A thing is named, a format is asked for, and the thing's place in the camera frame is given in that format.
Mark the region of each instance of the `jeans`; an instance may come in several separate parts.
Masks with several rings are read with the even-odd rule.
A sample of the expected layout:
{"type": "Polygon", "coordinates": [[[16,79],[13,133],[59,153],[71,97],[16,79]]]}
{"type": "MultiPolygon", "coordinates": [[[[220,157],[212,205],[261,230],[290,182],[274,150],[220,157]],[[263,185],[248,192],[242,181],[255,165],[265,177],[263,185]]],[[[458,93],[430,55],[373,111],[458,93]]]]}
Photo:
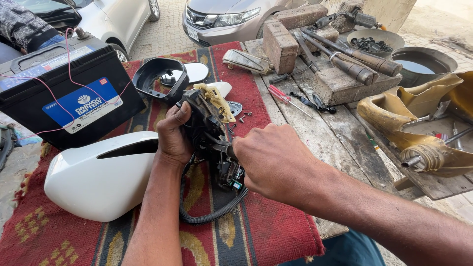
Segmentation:
{"type": "Polygon", "coordinates": [[[325,255],[314,256],[313,262],[306,264],[304,258],[299,258],[279,266],[386,266],[376,243],[353,229],[322,242],[327,249],[325,255]]]}
{"type": "Polygon", "coordinates": [[[48,47],[48,46],[50,46],[50,45],[53,45],[53,44],[62,42],[62,41],[64,41],[64,40],[65,40],[64,36],[58,34],[58,35],[54,36],[53,38],[51,38],[51,39],[45,41],[42,45],[40,45],[40,46],[38,47],[38,50],[39,50],[39,49],[43,49],[43,48],[45,48],[45,47],[48,47]]]}

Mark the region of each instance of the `screwdriver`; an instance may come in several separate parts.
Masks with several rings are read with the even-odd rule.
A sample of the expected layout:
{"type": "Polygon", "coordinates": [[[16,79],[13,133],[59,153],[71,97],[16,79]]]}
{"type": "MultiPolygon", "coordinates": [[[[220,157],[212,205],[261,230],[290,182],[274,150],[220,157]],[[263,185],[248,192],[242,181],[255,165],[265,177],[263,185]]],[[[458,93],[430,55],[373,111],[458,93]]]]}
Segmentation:
{"type": "Polygon", "coordinates": [[[295,106],[297,109],[301,110],[304,114],[306,114],[308,117],[315,119],[313,116],[309,115],[307,112],[299,108],[297,105],[293,104],[291,102],[291,98],[287,96],[284,92],[282,92],[280,89],[276,88],[274,85],[269,85],[268,91],[273,94],[276,98],[279,100],[283,101],[285,104],[292,104],[295,106]]]}

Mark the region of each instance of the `hand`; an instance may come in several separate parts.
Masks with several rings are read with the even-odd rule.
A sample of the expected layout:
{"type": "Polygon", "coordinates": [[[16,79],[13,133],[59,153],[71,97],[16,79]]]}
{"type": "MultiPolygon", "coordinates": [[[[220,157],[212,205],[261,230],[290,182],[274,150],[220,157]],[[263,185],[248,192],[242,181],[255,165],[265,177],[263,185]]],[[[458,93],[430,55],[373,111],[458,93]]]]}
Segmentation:
{"type": "Polygon", "coordinates": [[[325,175],[320,173],[337,171],[316,159],[288,124],[253,128],[244,138],[236,137],[232,146],[245,168],[248,189],[299,209],[308,194],[318,196],[313,195],[314,186],[323,190],[325,175]]]}
{"type": "Polygon", "coordinates": [[[189,162],[193,148],[181,126],[189,120],[191,113],[191,106],[184,102],[181,109],[173,106],[166,113],[166,119],[158,122],[158,161],[178,167],[184,167],[189,162]]]}

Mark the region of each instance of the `car wheel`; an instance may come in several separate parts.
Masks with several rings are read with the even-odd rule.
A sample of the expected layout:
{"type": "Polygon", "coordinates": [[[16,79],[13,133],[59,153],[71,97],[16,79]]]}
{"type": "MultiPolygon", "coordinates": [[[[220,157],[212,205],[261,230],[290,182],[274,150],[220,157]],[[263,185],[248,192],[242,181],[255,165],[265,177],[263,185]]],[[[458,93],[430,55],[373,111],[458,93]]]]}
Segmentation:
{"type": "Polygon", "coordinates": [[[149,0],[149,8],[151,9],[150,21],[157,21],[161,13],[159,12],[158,0],[149,0]]]}
{"type": "Polygon", "coordinates": [[[120,62],[128,62],[130,59],[128,59],[128,55],[126,54],[125,50],[123,50],[123,48],[121,46],[119,46],[118,44],[110,44],[114,49],[115,51],[117,52],[117,56],[118,56],[118,59],[120,60],[120,62]]]}
{"type": "MultiPolygon", "coordinates": [[[[274,17],[274,15],[269,15],[264,21],[266,20],[270,20],[274,17]]],[[[263,25],[261,25],[261,28],[260,30],[258,31],[258,34],[256,35],[256,39],[261,39],[263,38],[263,26],[264,26],[264,22],[263,22],[263,25]]]]}

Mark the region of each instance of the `hose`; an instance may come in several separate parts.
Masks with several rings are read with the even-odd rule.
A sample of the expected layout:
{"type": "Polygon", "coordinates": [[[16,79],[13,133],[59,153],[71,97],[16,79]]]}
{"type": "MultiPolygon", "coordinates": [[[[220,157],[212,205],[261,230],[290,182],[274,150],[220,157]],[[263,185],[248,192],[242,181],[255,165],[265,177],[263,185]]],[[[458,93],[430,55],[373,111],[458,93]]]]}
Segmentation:
{"type": "Polygon", "coordinates": [[[211,221],[214,221],[223,215],[229,213],[233,209],[236,208],[236,206],[244,199],[246,194],[248,194],[248,188],[246,188],[245,185],[242,186],[240,192],[238,195],[232,199],[227,205],[223,206],[219,210],[204,215],[200,217],[192,217],[190,216],[184,209],[184,188],[185,188],[185,175],[187,171],[189,171],[189,168],[191,165],[194,163],[195,155],[192,155],[190,161],[185,165],[184,170],[182,172],[181,176],[181,194],[180,194],[180,202],[179,202],[179,217],[181,218],[182,221],[185,223],[189,223],[191,225],[201,225],[205,224],[211,221]]]}

